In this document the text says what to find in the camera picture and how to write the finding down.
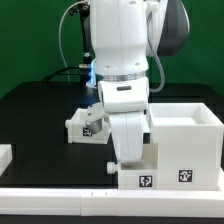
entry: green wall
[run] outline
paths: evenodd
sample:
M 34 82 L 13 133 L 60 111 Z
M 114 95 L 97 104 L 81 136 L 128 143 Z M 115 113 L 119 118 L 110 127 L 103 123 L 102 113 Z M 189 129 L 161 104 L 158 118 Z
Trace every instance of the green wall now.
M 74 0 L 1 0 L 0 97 L 25 81 L 39 81 L 63 67 L 57 32 Z M 191 33 L 176 56 L 163 58 L 167 82 L 208 84 L 224 95 L 224 0 L 183 0 Z M 82 60 L 78 16 L 67 17 L 63 48 L 69 65 Z M 158 74 L 152 63 L 152 80 Z

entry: black cable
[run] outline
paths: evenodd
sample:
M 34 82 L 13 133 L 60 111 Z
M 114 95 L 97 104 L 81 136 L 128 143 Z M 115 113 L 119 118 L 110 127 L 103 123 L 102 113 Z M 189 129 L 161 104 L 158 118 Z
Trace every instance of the black cable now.
M 52 78 L 54 78 L 55 76 L 60 75 L 60 73 L 65 72 L 65 71 L 68 71 L 68 70 L 73 70 L 73 69 L 79 69 L 79 66 L 69 66 L 69 67 L 66 67 L 66 68 L 59 69 L 56 72 L 52 73 L 51 75 L 48 75 L 45 78 L 43 78 L 42 79 L 42 82 L 48 82 Z

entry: white block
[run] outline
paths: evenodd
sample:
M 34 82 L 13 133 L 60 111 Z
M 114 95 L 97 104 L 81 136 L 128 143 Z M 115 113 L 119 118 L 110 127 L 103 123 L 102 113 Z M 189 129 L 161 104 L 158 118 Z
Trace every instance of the white block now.
M 0 176 L 12 161 L 11 145 L 0 145 Z
M 107 144 L 110 135 L 109 124 L 103 120 L 102 131 L 94 135 L 86 127 L 86 118 L 87 110 L 79 108 L 71 120 L 66 120 L 68 143 Z

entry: black surface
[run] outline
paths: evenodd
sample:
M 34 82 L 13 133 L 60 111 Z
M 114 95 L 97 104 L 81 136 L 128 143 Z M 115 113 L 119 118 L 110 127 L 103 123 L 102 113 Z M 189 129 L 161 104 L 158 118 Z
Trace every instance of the black surface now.
M 78 83 L 23 83 L 0 100 L 0 144 L 14 144 L 14 160 L 0 187 L 116 188 L 105 174 L 112 144 L 67 144 L 65 120 L 98 101 Z M 224 122 L 224 98 L 200 84 L 168 84 L 150 102 L 203 102 Z M 220 219 L 0 216 L 0 223 L 223 223 Z

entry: cable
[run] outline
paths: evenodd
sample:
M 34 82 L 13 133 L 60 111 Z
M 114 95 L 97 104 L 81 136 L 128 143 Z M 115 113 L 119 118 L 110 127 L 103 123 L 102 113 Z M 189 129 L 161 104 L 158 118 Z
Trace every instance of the cable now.
M 152 41 L 151 41 L 151 38 L 150 38 L 150 35 L 149 35 L 149 21 L 151 20 L 152 18 L 152 13 L 150 13 L 150 15 L 148 16 L 148 19 L 147 19 L 147 28 L 148 28 L 148 31 L 147 31 L 147 38 L 148 38 L 148 44 L 150 46 L 150 49 L 152 51 L 152 54 L 153 54 L 153 57 L 156 61 L 156 64 L 157 64 L 157 67 L 159 69 L 159 74 L 160 74 L 160 85 L 159 87 L 157 87 L 156 89 L 150 89 L 150 92 L 152 93 L 157 93 L 159 91 L 161 91 L 164 87 L 164 84 L 165 84 L 165 74 L 164 74 L 164 70 L 163 70 L 163 66 L 160 62 L 160 59 L 156 53 L 156 50 L 155 48 L 153 47 L 153 44 L 152 44 Z
M 69 71 L 69 70 L 73 70 L 73 69 L 80 69 L 79 66 L 70 66 L 70 67 L 66 67 L 66 68 L 62 68 L 57 70 L 56 72 L 52 73 L 51 75 L 46 76 L 45 78 L 42 79 L 42 82 L 48 82 L 50 81 L 52 78 L 54 78 L 57 75 L 61 75 L 61 72 L 65 72 L 65 71 Z
M 75 7 L 76 5 L 79 5 L 79 4 L 83 4 L 83 3 L 88 3 L 88 1 L 81 1 L 81 2 L 76 2 L 74 4 L 72 4 L 71 6 L 68 7 L 68 9 L 64 12 L 62 18 L 61 18 L 61 21 L 60 21 L 60 25 L 59 25 L 59 29 L 58 29 L 58 45 L 59 45 L 59 50 L 60 50 L 60 54 L 61 54 L 61 58 L 62 58 L 62 61 L 64 63 L 64 66 L 67 68 L 67 63 L 66 63 L 66 60 L 65 60 L 65 57 L 64 57 L 64 53 L 63 53 L 63 49 L 62 49 L 62 44 L 61 44 L 61 31 L 62 31 L 62 26 L 63 26 L 63 23 L 64 23 L 64 20 L 65 20 L 65 17 L 67 15 L 67 13 L 69 12 L 70 9 L 72 9 L 73 7 Z

